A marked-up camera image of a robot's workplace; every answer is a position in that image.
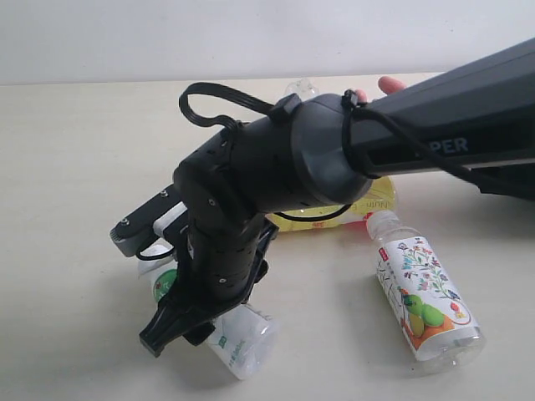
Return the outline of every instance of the white table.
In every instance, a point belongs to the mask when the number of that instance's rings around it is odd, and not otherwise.
[[[425,74],[403,75],[409,84]],[[313,79],[379,96],[376,76]],[[291,79],[229,81],[275,101]],[[400,217],[422,230],[488,337],[457,371],[417,378],[363,231],[281,235],[252,295],[283,325],[272,357],[238,382],[206,347],[154,359],[138,332],[155,310],[134,259],[108,238],[210,137],[181,116],[187,82],[0,88],[0,399],[529,399],[535,345],[535,205],[441,173],[395,177]],[[202,114],[252,115],[195,99]]]

